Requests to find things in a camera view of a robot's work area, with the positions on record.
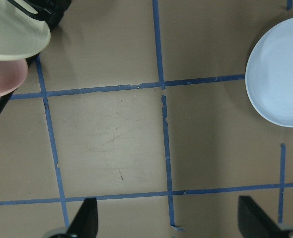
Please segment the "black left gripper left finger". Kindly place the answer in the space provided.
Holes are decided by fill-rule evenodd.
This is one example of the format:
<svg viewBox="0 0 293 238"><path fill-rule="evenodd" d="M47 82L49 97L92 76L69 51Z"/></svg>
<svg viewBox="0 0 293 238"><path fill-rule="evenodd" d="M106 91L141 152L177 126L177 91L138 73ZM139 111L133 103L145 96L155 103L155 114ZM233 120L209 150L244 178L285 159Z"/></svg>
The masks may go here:
<svg viewBox="0 0 293 238"><path fill-rule="evenodd" d="M98 209L96 198L86 198L66 234L68 238L95 238L98 233Z"/></svg>

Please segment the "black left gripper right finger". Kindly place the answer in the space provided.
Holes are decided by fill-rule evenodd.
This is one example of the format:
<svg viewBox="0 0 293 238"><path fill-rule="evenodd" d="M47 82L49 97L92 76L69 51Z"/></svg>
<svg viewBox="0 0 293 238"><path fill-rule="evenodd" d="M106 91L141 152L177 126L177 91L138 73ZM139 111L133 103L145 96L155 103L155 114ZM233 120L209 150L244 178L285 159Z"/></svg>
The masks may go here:
<svg viewBox="0 0 293 238"><path fill-rule="evenodd" d="M238 198L238 228L244 238L286 237L286 232L250 196Z"/></svg>

